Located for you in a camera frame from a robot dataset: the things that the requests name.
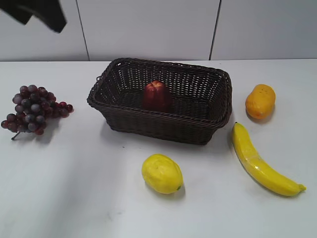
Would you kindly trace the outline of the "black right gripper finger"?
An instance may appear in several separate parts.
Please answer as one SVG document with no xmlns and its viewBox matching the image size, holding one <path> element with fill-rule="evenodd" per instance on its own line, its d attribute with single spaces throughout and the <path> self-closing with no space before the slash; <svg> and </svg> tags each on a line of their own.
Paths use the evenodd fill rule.
<svg viewBox="0 0 317 238">
<path fill-rule="evenodd" d="M 0 0 L 0 9 L 23 25 L 33 16 L 35 6 L 35 0 Z"/>
</svg>

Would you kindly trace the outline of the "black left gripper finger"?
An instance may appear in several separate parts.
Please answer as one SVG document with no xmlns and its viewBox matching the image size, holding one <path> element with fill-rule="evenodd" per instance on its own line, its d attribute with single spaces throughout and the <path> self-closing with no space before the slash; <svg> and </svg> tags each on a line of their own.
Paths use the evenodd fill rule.
<svg viewBox="0 0 317 238">
<path fill-rule="evenodd" d="M 49 29 L 61 33 L 67 24 L 59 0 L 34 0 L 33 14 Z"/>
</svg>

